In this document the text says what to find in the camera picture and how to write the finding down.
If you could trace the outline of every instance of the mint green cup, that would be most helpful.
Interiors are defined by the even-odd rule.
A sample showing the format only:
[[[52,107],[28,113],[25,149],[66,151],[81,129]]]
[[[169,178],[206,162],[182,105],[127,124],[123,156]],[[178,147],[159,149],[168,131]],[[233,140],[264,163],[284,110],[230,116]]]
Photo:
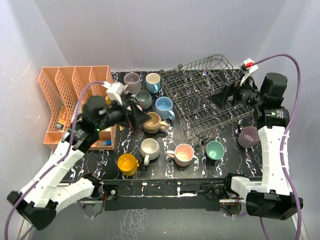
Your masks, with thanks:
[[[222,159],[225,155],[225,147],[218,142],[210,141],[205,148],[206,156],[211,160],[219,160]]]

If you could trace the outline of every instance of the dish rack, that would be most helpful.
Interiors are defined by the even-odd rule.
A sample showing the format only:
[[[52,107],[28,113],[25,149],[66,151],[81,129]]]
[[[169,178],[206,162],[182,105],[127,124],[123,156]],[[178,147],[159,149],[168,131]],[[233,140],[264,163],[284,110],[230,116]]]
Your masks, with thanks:
[[[57,148],[63,134],[72,123],[77,100],[83,88],[90,82],[107,81],[113,83],[109,66],[65,66],[43,67],[39,75],[39,84],[51,109],[51,119],[44,137],[44,145],[51,150]],[[81,106],[90,96],[106,97],[102,85],[93,84],[84,94]],[[61,109],[65,108],[66,118],[63,129],[57,127]],[[90,150],[113,150],[115,148],[116,125],[99,132],[99,140]],[[111,140],[111,145],[100,146],[101,142]]]
[[[227,128],[253,114],[253,109],[241,103],[231,106],[232,99],[227,101],[224,110],[207,99],[222,90],[227,81],[240,79],[241,74],[241,69],[234,68],[221,54],[160,70],[162,89],[172,100],[190,140],[213,137],[217,129]]]

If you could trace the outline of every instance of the light blue mug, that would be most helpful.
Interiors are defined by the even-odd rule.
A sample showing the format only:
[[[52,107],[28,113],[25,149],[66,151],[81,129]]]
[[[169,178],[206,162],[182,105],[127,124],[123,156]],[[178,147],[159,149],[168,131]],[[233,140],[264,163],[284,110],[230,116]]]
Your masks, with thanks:
[[[146,78],[146,88],[148,89],[149,93],[157,94],[160,89],[160,76],[156,73],[149,73]]]
[[[166,96],[159,97],[155,101],[155,112],[159,114],[162,120],[175,120],[174,105],[170,98]]]

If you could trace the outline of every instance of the marble pattern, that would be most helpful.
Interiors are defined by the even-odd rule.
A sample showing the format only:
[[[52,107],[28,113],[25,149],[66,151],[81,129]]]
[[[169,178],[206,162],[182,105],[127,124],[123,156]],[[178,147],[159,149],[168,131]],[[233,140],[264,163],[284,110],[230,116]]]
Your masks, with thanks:
[[[142,80],[142,88],[146,88],[146,76],[149,72],[138,72]],[[126,72],[113,73],[114,81],[123,82]],[[165,96],[162,89],[159,93],[152,94],[153,104],[145,112],[154,112],[157,98]],[[246,117],[241,120],[244,126],[255,125],[252,117]],[[140,146],[144,139],[154,138],[160,145],[160,156],[151,160],[148,166],[141,165],[134,176],[130,179],[185,179],[185,178],[223,178],[228,173],[245,174],[249,177],[262,176],[262,150],[258,144],[251,149],[243,149],[238,144],[236,129],[238,123],[232,124],[232,128],[223,131],[216,131],[216,138],[225,148],[224,157],[220,160],[209,160],[204,155],[205,148],[199,145],[197,139],[188,141],[188,133],[184,131],[183,124],[179,118],[172,122],[165,120],[169,124],[167,131],[159,131],[151,134],[145,132],[142,128],[132,130],[124,128],[123,131],[116,128],[115,149],[112,151],[88,151],[80,159],[70,172],[64,177],[64,181],[77,181],[83,175],[92,173],[103,180],[107,179],[127,179],[117,168],[117,160],[124,153],[131,153],[137,159],[141,159]],[[165,154],[167,150],[174,150],[177,145],[188,143],[193,146],[195,155],[192,163],[187,167],[180,167],[168,158]]]

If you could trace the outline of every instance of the black wire rack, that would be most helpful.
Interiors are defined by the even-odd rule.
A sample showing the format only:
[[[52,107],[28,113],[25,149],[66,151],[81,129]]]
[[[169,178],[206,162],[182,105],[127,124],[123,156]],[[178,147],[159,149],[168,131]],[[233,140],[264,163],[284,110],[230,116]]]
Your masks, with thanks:
[[[234,68],[221,54],[161,70],[159,75],[162,89],[172,100],[189,139],[210,138],[216,130],[227,128],[253,113],[241,103],[231,106],[232,99],[227,101],[224,110],[207,99],[222,90],[227,81],[234,82],[242,75],[241,69]]]

